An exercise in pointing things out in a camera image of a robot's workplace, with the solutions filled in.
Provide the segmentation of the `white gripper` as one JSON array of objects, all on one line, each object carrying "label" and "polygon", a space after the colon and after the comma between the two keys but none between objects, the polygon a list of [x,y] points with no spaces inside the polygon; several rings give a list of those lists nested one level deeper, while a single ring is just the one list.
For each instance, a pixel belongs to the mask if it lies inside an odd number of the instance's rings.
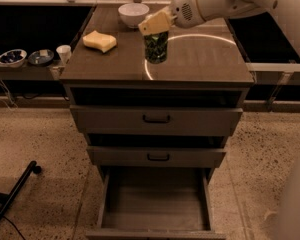
[{"label": "white gripper", "polygon": [[181,28],[191,28],[204,22],[197,0],[172,0],[169,8],[172,13],[168,10],[160,10],[147,16],[138,25],[141,34],[148,36],[166,32],[173,24]]}]

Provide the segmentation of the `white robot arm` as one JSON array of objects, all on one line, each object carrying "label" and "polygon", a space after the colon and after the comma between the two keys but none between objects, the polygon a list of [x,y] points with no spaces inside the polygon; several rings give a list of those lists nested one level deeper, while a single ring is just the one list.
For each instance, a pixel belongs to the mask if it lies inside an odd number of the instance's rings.
[{"label": "white robot arm", "polygon": [[267,12],[300,57],[300,0],[172,0],[139,24],[144,36],[173,25],[191,28],[216,18],[242,18]]}]

